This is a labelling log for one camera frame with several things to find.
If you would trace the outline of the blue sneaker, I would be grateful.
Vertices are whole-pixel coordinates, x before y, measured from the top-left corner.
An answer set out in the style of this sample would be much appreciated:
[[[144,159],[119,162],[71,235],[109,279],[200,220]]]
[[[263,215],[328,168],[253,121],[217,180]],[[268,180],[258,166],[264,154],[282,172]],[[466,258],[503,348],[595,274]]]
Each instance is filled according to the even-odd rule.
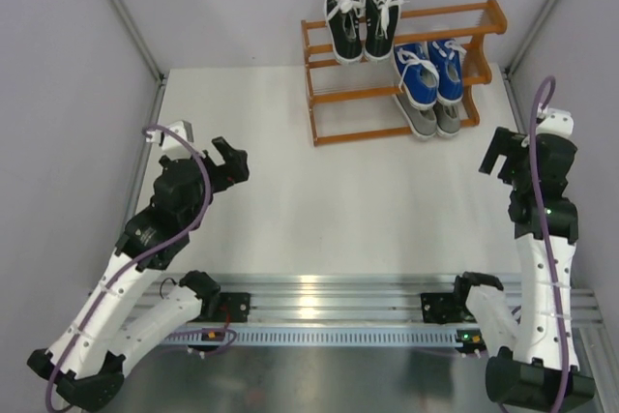
[[[438,71],[437,98],[445,106],[454,106],[463,97],[462,61],[466,50],[455,40],[435,40],[427,43],[427,55]]]
[[[430,110],[437,101],[439,73],[422,44],[396,45],[393,57],[398,89],[406,95],[412,107]]]

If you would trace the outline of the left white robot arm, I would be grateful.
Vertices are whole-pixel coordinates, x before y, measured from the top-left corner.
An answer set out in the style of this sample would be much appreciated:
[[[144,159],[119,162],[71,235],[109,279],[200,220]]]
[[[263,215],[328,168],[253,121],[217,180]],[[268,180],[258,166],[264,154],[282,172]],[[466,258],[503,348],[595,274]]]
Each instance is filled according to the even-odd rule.
[[[49,397],[98,412],[174,330],[219,314],[220,285],[205,272],[189,271],[154,307],[128,319],[144,292],[189,244],[214,195],[250,178],[246,151],[222,137],[212,143],[221,163],[178,138],[162,147],[161,172],[149,203],[125,225],[97,287],[62,336],[28,358],[28,367],[46,380]]]

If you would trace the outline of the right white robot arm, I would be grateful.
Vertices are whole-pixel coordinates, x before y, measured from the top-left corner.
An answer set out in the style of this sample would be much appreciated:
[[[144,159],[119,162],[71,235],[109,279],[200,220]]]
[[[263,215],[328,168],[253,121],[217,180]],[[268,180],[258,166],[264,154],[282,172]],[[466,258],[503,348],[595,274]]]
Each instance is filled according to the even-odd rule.
[[[453,313],[476,321],[488,361],[486,393],[502,407],[571,412],[591,400],[593,378],[581,373],[571,315],[571,268],[578,239],[578,212],[564,195],[575,145],[541,133],[529,139],[495,130],[480,166],[512,189],[508,213],[521,269],[520,312],[514,313],[500,280],[467,272],[456,280]]]

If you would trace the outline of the grey sneaker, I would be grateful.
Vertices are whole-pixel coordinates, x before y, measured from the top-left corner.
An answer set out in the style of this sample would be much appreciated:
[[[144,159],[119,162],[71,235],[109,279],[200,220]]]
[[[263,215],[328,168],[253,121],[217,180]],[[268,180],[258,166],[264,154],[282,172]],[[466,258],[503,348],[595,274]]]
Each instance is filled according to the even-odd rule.
[[[394,102],[402,112],[411,132],[418,138],[426,140],[437,134],[437,119],[433,109],[420,110],[402,95],[394,95]]]
[[[433,109],[436,117],[438,135],[445,138],[458,135],[461,123],[457,107],[436,103]]]

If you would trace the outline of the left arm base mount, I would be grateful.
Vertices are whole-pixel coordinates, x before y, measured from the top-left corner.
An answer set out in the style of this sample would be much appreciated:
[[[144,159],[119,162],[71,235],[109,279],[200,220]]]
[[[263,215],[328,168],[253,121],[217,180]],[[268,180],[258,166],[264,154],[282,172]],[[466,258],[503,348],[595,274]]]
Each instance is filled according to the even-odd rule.
[[[250,293],[222,292],[211,320],[220,323],[246,323],[250,311]]]

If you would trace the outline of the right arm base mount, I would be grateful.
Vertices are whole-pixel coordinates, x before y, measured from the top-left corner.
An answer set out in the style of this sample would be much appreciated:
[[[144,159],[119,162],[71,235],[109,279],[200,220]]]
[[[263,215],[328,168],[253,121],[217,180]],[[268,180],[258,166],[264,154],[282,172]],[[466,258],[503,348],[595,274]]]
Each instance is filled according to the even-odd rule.
[[[453,292],[425,292],[420,295],[423,321],[427,324],[463,323],[468,318]]]

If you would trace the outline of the black sneaker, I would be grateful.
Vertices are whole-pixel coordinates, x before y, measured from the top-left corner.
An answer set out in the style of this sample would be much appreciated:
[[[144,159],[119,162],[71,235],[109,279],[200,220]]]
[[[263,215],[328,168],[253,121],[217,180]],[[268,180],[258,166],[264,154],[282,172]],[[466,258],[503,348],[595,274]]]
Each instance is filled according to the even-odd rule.
[[[364,53],[372,62],[387,60],[392,53],[404,0],[365,0],[366,42]]]
[[[325,0],[324,16],[333,53],[342,65],[359,62],[363,55],[360,18],[364,12],[361,0]]]

